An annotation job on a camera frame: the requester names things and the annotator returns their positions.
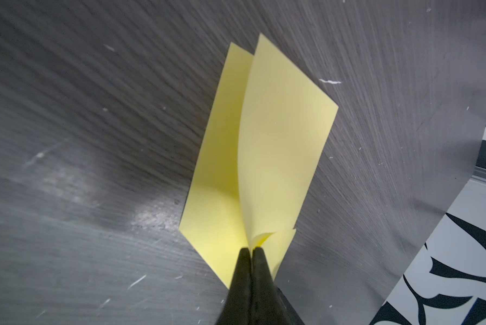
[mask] tabletop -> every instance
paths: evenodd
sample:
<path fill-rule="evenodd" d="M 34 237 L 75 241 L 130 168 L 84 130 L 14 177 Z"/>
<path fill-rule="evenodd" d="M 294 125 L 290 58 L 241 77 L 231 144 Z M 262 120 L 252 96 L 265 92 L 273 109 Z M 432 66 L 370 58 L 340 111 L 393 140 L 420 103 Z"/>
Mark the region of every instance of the tabletop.
<path fill-rule="evenodd" d="M 486 0 L 0 1 L 0 323 L 216 320 L 178 225 L 259 33 L 339 105 L 276 284 L 306 324 L 371 321 L 474 169 Z"/>

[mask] sticky note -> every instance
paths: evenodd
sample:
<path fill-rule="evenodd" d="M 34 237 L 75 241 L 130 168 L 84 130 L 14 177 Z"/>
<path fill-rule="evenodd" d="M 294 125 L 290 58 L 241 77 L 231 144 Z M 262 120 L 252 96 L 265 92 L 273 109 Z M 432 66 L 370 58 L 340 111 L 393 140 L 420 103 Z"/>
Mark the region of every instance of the sticky note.
<path fill-rule="evenodd" d="M 227 287 L 244 247 L 277 274 L 336 113 L 263 35 L 230 45 L 180 223 Z"/>

